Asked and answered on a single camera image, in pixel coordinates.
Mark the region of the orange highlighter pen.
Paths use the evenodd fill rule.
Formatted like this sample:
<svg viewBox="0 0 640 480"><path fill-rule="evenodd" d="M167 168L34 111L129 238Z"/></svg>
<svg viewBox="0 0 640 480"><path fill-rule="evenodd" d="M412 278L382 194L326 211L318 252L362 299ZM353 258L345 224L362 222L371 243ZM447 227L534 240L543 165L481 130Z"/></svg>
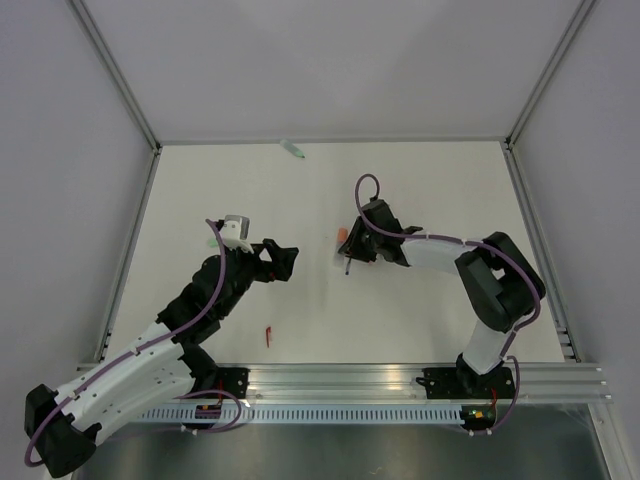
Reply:
<svg viewBox="0 0 640 480"><path fill-rule="evenodd" d="M334 264L340 267L344 262L344 255L340 252L340 249L345 244L348 238L349 232L346 228L340 227L338 229L337 237L336 237L336 245L334 252Z"/></svg>

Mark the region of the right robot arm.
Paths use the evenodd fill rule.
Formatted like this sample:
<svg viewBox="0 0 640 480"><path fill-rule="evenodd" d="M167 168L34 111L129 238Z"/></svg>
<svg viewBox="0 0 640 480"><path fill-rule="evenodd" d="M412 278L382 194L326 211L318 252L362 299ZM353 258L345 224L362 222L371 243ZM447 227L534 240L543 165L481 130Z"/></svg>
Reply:
<svg viewBox="0 0 640 480"><path fill-rule="evenodd" d="M540 314L546 296L542 279L506 233L477 241L429 234L418 226L403 228L378 198L360 210L337 253L349 260L373 263L382 258L460 278L477 321L456 359L454 387L471 398L498 383L507 350L519 330Z"/></svg>

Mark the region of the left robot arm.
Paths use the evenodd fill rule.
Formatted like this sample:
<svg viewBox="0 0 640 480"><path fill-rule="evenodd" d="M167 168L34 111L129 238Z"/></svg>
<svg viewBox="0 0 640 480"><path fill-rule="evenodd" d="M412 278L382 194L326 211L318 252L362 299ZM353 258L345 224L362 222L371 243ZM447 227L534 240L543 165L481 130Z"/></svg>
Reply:
<svg viewBox="0 0 640 480"><path fill-rule="evenodd" d="M26 464L64 477L139 414L184 395L211 395L218 367L202 343L253 283L288 281L298 255L272 239L249 250L222 247L121 352L57 388L32 389L25 400Z"/></svg>

